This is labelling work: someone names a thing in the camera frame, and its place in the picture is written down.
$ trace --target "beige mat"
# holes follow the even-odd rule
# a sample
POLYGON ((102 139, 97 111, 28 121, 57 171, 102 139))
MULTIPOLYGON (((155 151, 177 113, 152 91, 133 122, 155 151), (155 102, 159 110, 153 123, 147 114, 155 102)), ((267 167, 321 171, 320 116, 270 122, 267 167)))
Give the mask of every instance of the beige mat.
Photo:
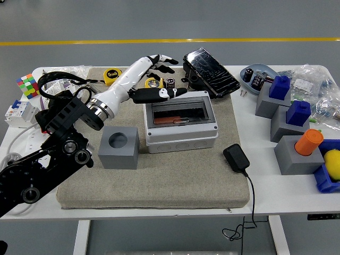
MULTIPOLYGON (((92 68, 90 79, 103 79, 105 68, 92 68)), ((186 84, 182 69, 173 77, 176 87, 186 84)), ((144 86, 146 78, 138 87, 144 86)), ((107 89, 98 85, 100 90, 107 89)), ((102 131, 94 131, 81 121, 76 128, 95 147, 93 168, 83 167, 63 182, 57 199, 64 209, 72 208, 240 208, 249 201, 249 188, 242 174, 234 173, 222 152, 239 143, 230 96, 214 99, 212 106, 219 137, 210 149, 149 154, 145 143, 142 105, 128 100, 118 116, 105 125, 137 126, 140 151, 137 170, 103 169, 97 152, 102 131)))

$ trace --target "black case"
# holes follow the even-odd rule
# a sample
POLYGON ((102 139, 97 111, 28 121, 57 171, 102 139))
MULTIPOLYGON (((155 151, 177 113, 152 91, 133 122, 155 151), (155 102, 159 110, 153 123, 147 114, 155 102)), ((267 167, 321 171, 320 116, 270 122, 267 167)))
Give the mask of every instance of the black case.
POLYGON ((194 90, 207 90, 211 98, 222 98, 240 88, 240 83, 204 48, 183 57, 183 69, 194 90))

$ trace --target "yellow floor line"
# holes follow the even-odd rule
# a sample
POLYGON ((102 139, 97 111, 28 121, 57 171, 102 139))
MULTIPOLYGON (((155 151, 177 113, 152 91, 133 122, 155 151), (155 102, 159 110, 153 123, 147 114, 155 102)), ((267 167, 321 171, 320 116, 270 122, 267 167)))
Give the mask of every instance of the yellow floor line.
POLYGON ((249 43, 293 41, 340 41, 340 37, 292 38, 193 38, 193 39, 127 39, 127 40, 65 40, 65 41, 3 41, 0 46, 76 45, 76 44, 162 44, 162 43, 249 43))

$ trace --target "yellow fruit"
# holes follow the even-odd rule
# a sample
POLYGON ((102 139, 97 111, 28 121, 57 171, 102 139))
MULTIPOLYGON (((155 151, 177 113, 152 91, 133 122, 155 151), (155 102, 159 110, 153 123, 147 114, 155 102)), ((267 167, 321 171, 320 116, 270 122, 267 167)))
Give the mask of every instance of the yellow fruit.
POLYGON ((329 176, 334 181, 340 181, 340 150, 330 150, 324 156, 329 176))

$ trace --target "gray holder block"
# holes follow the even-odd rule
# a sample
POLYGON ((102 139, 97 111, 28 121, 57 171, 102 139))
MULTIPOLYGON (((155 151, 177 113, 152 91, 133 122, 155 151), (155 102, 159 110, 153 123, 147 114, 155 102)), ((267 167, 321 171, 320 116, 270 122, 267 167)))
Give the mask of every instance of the gray holder block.
POLYGON ((137 127, 104 127, 98 156, 105 169, 137 169, 138 151, 137 127))
POLYGON ((285 135, 274 148, 282 175, 313 174, 324 163, 319 148, 310 156, 298 154, 294 148, 301 135, 285 135))
POLYGON ((279 106, 270 125, 270 141, 279 142, 284 135, 303 135, 309 129, 307 120, 303 126, 295 126, 286 123, 286 112, 289 107, 279 106))
POLYGON ((291 90, 285 96, 284 100, 279 100, 276 98, 269 97, 269 89, 271 83, 265 82, 261 88, 260 94, 257 97, 257 104, 255 115, 264 117, 264 118, 272 118, 275 114, 275 111, 280 105, 289 107, 291 105, 291 90))

